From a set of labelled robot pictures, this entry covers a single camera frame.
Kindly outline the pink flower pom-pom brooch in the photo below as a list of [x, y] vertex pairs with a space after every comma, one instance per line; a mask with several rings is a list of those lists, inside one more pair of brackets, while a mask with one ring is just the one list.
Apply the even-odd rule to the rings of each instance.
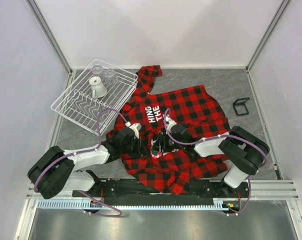
[[156, 150], [151, 150], [150, 153], [154, 159], [158, 159], [163, 155], [161, 151], [156, 151]]

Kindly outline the red black plaid shirt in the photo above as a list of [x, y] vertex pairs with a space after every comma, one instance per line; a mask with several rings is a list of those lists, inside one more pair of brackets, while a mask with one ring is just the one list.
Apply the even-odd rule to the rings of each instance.
[[[222, 135], [230, 130], [229, 121], [218, 101], [203, 85], [152, 94], [154, 83], [163, 75], [159, 65], [143, 66], [137, 71], [137, 85], [130, 100], [120, 110], [115, 125], [106, 136], [115, 136], [125, 122], [140, 123], [140, 139], [147, 151], [164, 131], [164, 113], [183, 124], [193, 140]], [[120, 157], [126, 172], [140, 183], [161, 193], [186, 194], [192, 180], [212, 178], [228, 169], [224, 154], [193, 159], [181, 149], [173, 149], [158, 158], [152, 156]]]

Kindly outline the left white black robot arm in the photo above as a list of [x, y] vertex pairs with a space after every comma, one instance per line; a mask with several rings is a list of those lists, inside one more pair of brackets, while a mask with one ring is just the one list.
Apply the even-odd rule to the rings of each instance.
[[101, 191], [100, 179], [90, 171], [80, 171], [93, 165], [104, 165], [128, 154], [134, 158], [148, 156], [140, 138], [139, 123], [126, 124], [113, 138], [76, 150], [50, 147], [31, 167], [27, 177], [33, 190], [44, 199], [51, 199], [63, 191], [81, 190], [90, 197]]

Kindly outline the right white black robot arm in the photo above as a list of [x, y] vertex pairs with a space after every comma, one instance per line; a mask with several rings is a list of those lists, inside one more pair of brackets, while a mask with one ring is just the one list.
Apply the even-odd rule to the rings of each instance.
[[196, 139], [182, 124], [169, 123], [161, 131], [150, 148], [151, 155], [159, 158], [174, 149], [182, 149], [192, 159], [225, 155], [232, 162], [220, 191], [226, 197], [233, 196], [240, 184], [255, 175], [267, 160], [269, 146], [240, 126], [212, 137]]

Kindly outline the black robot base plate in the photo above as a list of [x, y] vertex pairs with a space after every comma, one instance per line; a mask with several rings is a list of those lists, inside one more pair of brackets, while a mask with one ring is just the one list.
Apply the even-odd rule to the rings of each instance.
[[134, 179], [102, 179], [97, 186], [87, 192], [94, 198], [102, 197], [108, 205], [182, 205], [210, 204], [214, 198], [245, 199], [249, 195], [249, 186], [243, 182], [238, 188], [231, 188], [220, 180], [192, 180], [187, 185], [185, 194], [162, 193]]

